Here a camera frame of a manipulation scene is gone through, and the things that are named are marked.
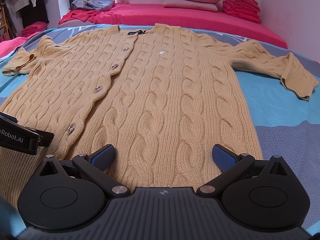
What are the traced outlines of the red towels pile on floor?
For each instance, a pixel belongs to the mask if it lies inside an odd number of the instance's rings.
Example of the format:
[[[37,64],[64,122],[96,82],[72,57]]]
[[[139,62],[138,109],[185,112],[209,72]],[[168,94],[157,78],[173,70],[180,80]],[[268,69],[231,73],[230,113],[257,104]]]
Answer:
[[[23,37],[28,37],[30,35],[33,35],[34,33],[38,33],[41,31],[44,31],[47,29],[47,23],[45,22],[35,22],[27,27],[25,27],[22,31],[21,31],[21,35]]]

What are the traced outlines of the tan cable-knit cardigan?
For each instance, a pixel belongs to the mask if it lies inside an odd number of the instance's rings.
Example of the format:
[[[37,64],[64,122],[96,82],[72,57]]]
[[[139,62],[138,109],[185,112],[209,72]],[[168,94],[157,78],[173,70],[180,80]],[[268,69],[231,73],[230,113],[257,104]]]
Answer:
[[[279,79],[304,100],[318,86],[293,54],[275,57],[255,40],[232,46],[162,24],[133,35],[113,25],[59,44],[42,37],[3,67],[27,79],[1,111],[54,138],[34,156],[1,149],[1,197],[16,205],[46,155],[106,144],[117,150],[110,176],[130,189],[200,187],[219,175],[215,144],[261,157],[236,70]]]

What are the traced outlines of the wooden shelf unit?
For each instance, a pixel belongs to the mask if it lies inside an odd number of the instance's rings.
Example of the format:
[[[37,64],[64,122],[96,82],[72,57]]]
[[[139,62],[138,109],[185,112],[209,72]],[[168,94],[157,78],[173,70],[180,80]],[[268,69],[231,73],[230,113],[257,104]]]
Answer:
[[[5,11],[2,4],[1,4],[1,36],[3,36],[4,41],[11,39],[9,26],[7,24]]]

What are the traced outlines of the red sheeted mattress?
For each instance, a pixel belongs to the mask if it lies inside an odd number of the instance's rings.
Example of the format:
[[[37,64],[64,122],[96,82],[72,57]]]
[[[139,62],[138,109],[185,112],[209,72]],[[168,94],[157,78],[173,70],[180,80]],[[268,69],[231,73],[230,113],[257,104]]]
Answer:
[[[58,26],[156,23],[234,34],[287,48],[287,43],[280,36],[261,24],[223,12],[165,8],[161,4],[116,4],[109,11],[74,9],[61,18]]]

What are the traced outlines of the blue grey crumpled cloth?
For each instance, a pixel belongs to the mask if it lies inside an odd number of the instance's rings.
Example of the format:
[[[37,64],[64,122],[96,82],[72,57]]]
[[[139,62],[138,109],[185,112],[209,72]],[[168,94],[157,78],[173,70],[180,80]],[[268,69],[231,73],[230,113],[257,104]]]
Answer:
[[[75,0],[71,3],[70,10],[86,9],[97,11],[109,11],[115,0]]]

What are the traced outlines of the lower pink folded blanket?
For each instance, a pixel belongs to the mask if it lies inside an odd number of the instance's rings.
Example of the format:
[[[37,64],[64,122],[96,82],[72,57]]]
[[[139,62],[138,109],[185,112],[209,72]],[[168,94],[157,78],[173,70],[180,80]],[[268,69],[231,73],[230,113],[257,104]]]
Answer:
[[[210,12],[218,12],[218,8],[212,3],[201,3],[189,0],[164,0],[163,6],[165,8],[179,8],[179,9],[193,9]]]

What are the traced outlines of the blue grey patterned bedsheet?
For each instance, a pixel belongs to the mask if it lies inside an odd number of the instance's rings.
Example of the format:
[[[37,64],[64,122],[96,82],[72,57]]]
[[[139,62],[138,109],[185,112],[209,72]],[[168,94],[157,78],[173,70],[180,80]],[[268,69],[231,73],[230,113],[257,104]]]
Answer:
[[[2,73],[3,67],[20,49],[25,51],[35,49],[44,36],[51,37],[55,43],[59,44],[85,31],[111,26],[96,25],[49,30],[30,38],[20,46],[1,45],[1,105],[27,79],[27,74],[6,76]],[[142,34],[153,28],[149,26],[118,27],[130,35]],[[211,31],[190,31],[208,35],[232,46],[250,41],[246,38]],[[263,42],[259,43],[275,57],[291,53]],[[318,86],[308,100],[299,98],[294,92],[286,89],[279,79],[269,75],[242,70],[236,70],[235,74],[259,141],[261,157],[258,159],[269,158],[273,154],[282,154],[286,158],[310,196],[311,208],[304,222],[304,228],[309,233],[317,233],[319,232],[319,64],[294,53],[291,54],[318,81]]]

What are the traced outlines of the red folded blanket stack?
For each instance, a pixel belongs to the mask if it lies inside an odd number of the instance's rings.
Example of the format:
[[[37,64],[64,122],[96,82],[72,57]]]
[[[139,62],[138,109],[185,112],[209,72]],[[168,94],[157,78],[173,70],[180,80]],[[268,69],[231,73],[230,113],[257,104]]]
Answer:
[[[256,0],[224,0],[222,11],[230,16],[260,23],[260,7]]]

